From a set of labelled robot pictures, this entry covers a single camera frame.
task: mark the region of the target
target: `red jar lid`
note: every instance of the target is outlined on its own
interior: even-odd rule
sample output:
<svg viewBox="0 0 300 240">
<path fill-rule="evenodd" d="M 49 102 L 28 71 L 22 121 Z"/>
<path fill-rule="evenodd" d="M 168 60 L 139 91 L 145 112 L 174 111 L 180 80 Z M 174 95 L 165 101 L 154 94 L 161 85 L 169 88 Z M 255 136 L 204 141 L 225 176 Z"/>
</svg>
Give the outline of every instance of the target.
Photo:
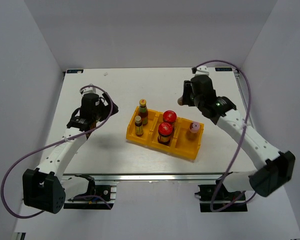
<svg viewBox="0 0 300 240">
<path fill-rule="evenodd" d="M 177 114 L 174 111 L 168 110 L 163 113 L 163 121 L 174 123 L 177 120 Z"/>
<path fill-rule="evenodd" d="M 164 136 L 169 136 L 170 134 L 172 134 L 173 130 L 174 130 L 174 128 L 172 127 L 172 125 L 167 122 L 161 123 L 158 127 L 159 134 L 164 135 Z"/>
</svg>

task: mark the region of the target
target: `sauce jar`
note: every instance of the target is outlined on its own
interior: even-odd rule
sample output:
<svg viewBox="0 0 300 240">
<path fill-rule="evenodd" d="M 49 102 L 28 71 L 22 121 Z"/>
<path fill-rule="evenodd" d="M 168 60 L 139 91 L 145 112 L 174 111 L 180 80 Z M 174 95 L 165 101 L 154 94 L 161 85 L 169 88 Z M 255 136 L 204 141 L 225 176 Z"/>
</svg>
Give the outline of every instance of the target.
<svg viewBox="0 0 300 240">
<path fill-rule="evenodd" d="M 139 112 L 138 115 L 142 119 L 142 125 L 145 126 L 148 124 L 148 108 L 147 101 L 145 99 L 141 99 L 139 101 Z"/>
<path fill-rule="evenodd" d="M 162 122 L 158 127 L 158 142 L 164 145 L 169 144 L 173 131 L 174 128 L 170 123 Z"/>
<path fill-rule="evenodd" d="M 135 128 L 135 135 L 141 136 L 144 134 L 144 126 L 142 125 L 142 120 L 140 116 L 136 116 L 134 118 L 134 128 Z"/>
<path fill-rule="evenodd" d="M 186 138 L 190 141 L 195 140 L 198 136 L 199 130 L 200 130 L 200 123 L 193 121 L 190 124 L 188 130 L 186 131 L 185 134 Z"/>
<path fill-rule="evenodd" d="M 163 113 L 163 121 L 165 123 L 169 123 L 172 125 L 173 128 L 175 128 L 175 122 L 177 120 L 177 114 L 174 112 L 174 111 L 171 111 L 171 110 L 168 110 L 168 111 L 165 111 Z"/>
</svg>

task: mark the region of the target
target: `yellow cap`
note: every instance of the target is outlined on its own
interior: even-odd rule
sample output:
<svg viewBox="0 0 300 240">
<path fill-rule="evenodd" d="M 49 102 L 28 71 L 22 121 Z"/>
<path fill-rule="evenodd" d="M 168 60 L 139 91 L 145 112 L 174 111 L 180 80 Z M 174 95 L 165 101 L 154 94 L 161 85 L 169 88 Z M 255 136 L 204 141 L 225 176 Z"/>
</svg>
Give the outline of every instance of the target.
<svg viewBox="0 0 300 240">
<path fill-rule="evenodd" d="M 147 104 L 147 101 L 145 99 L 141 99 L 139 101 L 140 106 L 145 106 Z"/>
</svg>

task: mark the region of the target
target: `white table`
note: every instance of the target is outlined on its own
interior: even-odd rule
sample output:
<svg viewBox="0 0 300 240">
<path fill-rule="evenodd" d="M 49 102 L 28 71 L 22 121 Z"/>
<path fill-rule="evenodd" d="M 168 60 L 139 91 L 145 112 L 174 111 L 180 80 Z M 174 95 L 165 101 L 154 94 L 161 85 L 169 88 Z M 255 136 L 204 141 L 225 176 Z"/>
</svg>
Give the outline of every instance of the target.
<svg viewBox="0 0 300 240">
<path fill-rule="evenodd" d="M 17 221 L 15 232 L 25 240 L 290 240 L 300 231 L 289 199 L 282 187 L 267 198 L 257 196 L 248 212 L 200 213 L 194 193 L 198 183 L 136 180 L 145 173 L 223 172 L 237 144 L 205 119 L 194 107 L 178 106 L 183 81 L 192 77 L 189 68 L 85 69 L 66 74 L 47 143 L 60 139 L 73 110 L 80 106 L 79 88 L 90 83 L 105 89 L 119 106 L 102 128 L 93 133 L 66 169 L 67 174 L 115 174 L 117 186 L 112 210 L 62 209 Z M 227 96 L 245 114 L 233 72 L 215 72 L 210 77 L 219 96 Z M 126 142 L 126 130 L 139 99 L 157 111 L 174 110 L 180 117 L 205 124 L 201 149 L 194 163 Z M 43 159 L 49 154 L 46 151 Z M 232 170 L 255 169 L 241 151 Z M 38 210 L 24 205 L 20 214 Z"/>
<path fill-rule="evenodd" d="M 216 72 L 209 68 L 218 96 L 227 96 L 241 114 L 246 114 L 234 73 Z M 83 73 L 67 73 L 58 100 L 47 144 L 56 142 L 74 109 L 81 105 L 79 89 L 88 84 L 103 88 L 118 105 L 119 112 L 96 130 L 79 149 L 66 174 L 144 174 L 144 173 L 222 173 L 227 168 L 237 144 L 195 107 L 179 106 L 184 80 L 193 77 L 190 68 L 126 68 L 84 69 Z M 126 141 L 130 119 L 140 99 L 147 107 L 164 112 L 173 110 L 179 117 L 204 123 L 201 148 L 195 162 L 148 149 Z M 44 152 L 45 159 L 51 152 Z M 232 171 L 251 171 L 255 167 L 240 151 Z"/>
</svg>

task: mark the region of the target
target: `yellow plastic organizer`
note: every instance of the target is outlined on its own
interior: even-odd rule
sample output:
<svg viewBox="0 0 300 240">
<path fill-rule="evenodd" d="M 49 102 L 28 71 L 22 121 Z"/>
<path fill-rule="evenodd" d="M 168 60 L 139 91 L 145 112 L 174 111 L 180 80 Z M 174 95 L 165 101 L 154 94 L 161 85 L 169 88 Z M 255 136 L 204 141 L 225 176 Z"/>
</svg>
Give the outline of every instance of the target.
<svg viewBox="0 0 300 240">
<path fill-rule="evenodd" d="M 136 135 L 135 117 L 138 115 L 137 106 L 126 130 L 126 139 L 138 144 L 146 145 L 161 151 L 172 153 L 195 160 L 201 146 L 201 137 L 204 132 L 204 124 L 200 123 L 200 131 L 194 140 L 188 140 L 186 133 L 193 122 L 191 120 L 177 117 L 174 124 L 173 138 L 168 145 L 158 142 L 158 126 L 163 122 L 163 113 L 148 109 L 148 124 L 143 126 L 143 135 Z"/>
</svg>

